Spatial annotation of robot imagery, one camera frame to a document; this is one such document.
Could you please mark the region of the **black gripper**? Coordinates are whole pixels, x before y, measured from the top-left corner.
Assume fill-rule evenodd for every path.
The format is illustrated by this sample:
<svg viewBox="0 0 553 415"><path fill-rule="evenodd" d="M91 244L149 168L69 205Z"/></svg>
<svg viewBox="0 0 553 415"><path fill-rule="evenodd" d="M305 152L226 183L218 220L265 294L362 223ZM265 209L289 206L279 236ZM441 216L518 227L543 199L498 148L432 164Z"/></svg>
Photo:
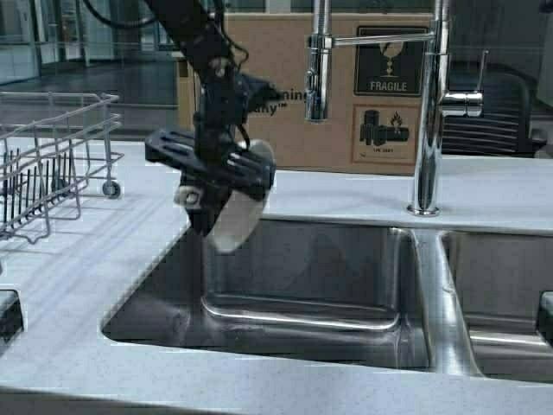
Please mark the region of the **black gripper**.
<svg viewBox="0 0 553 415"><path fill-rule="evenodd" d="M201 86L200 108L194 114L194 152L202 160L217 163L234 145L240 131L245 147L251 139L245 130L248 114L270 102L270 82L239 71L214 75ZM230 197L186 201L193 230L206 237L214 228Z"/></svg>

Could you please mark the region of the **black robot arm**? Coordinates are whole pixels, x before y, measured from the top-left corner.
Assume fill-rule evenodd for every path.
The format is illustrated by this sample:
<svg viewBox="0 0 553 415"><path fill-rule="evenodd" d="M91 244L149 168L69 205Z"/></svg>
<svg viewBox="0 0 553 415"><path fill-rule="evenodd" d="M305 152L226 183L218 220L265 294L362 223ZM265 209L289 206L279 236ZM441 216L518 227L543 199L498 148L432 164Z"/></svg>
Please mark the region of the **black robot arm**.
<svg viewBox="0 0 553 415"><path fill-rule="evenodd" d="M191 131L150 134L145 158L180 171L181 204L193 230L207 237L233 195L262 202L272 190L276 163L254 151L245 124L251 113L283 95L269 81L242 71L221 2L214 13L199 1L150 1L148 6L199 78L200 106Z"/></svg>

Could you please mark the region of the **black robot base left corner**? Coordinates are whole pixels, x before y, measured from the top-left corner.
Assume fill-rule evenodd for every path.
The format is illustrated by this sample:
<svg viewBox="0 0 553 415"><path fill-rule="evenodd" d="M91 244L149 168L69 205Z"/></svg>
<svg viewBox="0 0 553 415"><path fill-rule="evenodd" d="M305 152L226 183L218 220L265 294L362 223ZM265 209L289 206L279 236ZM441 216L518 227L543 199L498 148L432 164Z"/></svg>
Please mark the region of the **black robot base left corner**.
<svg viewBox="0 0 553 415"><path fill-rule="evenodd" d="M16 290L1 290L1 354L24 331L22 305Z"/></svg>

